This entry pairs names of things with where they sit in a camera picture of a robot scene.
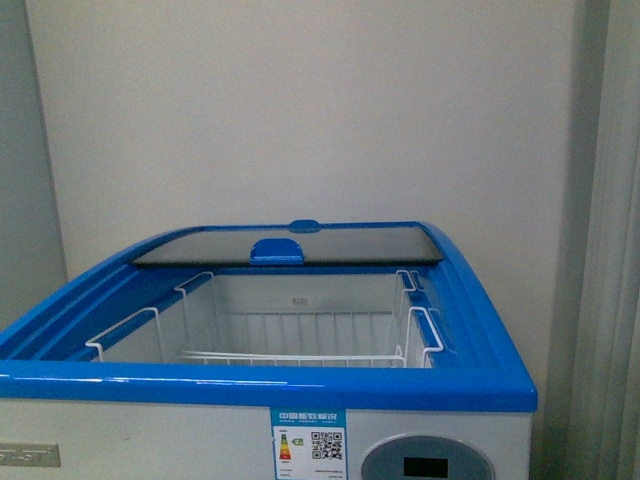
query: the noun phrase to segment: digital display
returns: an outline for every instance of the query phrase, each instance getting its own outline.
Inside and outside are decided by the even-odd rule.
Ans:
[[[449,460],[446,458],[404,457],[404,476],[449,478]]]

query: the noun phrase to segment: curtain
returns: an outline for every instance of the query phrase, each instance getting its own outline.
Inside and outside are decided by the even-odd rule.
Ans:
[[[640,1],[612,0],[566,479],[640,480]]]

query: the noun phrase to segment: chest freezer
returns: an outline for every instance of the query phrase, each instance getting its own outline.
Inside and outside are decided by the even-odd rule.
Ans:
[[[0,334],[0,478],[528,478],[537,393],[418,222],[140,242]]]

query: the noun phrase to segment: white wall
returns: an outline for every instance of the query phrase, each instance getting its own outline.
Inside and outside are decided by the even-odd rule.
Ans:
[[[22,0],[0,0],[0,330],[65,281]]]
[[[544,394],[579,0],[28,0],[69,272],[193,224],[419,219]]]

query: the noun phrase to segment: freezer control panel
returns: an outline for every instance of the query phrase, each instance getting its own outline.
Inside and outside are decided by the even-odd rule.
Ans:
[[[407,436],[379,445],[362,464],[362,480],[492,480],[493,469],[479,452],[462,442]]]

